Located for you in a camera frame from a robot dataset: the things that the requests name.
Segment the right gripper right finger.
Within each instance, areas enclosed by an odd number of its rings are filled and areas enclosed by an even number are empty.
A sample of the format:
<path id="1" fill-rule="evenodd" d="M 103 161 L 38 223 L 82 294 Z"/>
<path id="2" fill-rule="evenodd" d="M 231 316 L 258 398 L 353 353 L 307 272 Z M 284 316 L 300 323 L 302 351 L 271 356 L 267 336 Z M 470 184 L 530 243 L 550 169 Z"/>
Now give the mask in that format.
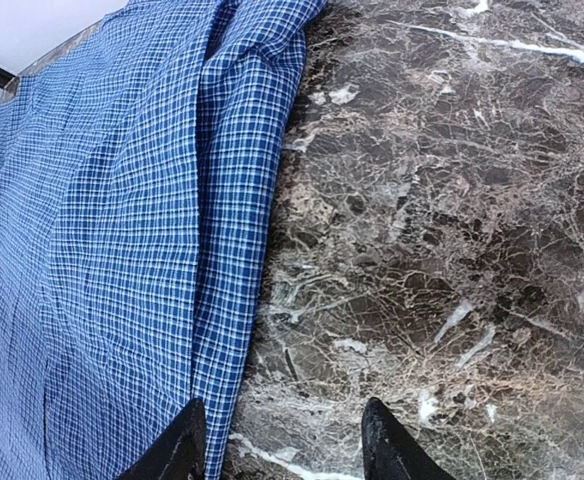
<path id="1" fill-rule="evenodd" d="M 361 440 L 366 480 L 454 480 L 379 398 L 366 403 Z"/>

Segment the blue checked long sleeve shirt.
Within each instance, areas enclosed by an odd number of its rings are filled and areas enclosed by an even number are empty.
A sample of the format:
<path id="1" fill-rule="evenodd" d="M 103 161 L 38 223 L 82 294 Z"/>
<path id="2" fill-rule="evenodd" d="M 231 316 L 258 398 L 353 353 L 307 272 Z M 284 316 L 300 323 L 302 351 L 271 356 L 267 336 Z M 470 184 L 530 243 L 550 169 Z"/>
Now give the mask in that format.
<path id="1" fill-rule="evenodd" d="M 221 475 L 320 1 L 131 1 L 0 104 L 0 479 Z"/>

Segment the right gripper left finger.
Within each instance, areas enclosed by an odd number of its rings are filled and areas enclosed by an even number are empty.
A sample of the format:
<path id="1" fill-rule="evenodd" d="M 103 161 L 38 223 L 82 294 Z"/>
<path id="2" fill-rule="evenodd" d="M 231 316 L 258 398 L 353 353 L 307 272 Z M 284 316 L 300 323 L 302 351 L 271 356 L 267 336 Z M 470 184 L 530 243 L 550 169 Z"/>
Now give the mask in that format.
<path id="1" fill-rule="evenodd" d="M 192 399 L 117 480 L 203 480 L 205 455 L 204 402 Z"/>

